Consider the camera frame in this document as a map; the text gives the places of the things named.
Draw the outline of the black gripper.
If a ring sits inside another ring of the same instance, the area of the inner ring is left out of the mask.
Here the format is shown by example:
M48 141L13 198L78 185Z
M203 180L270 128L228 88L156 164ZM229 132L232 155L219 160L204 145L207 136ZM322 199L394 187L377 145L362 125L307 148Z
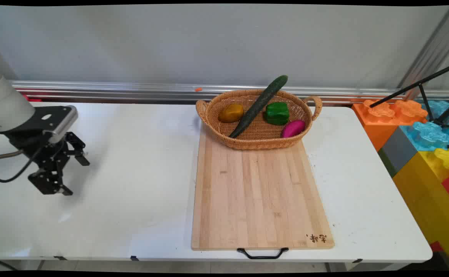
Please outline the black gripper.
M82 166L90 162L84 156L85 143L73 132L66 132L57 142L50 142L56 136L51 132L16 132L10 134L10 144L22 151L22 154L40 169L30 174L28 180L44 195L62 194L71 196L73 192L63 184L63 166L56 165L57 160L73 156ZM67 150L68 142L73 150Z

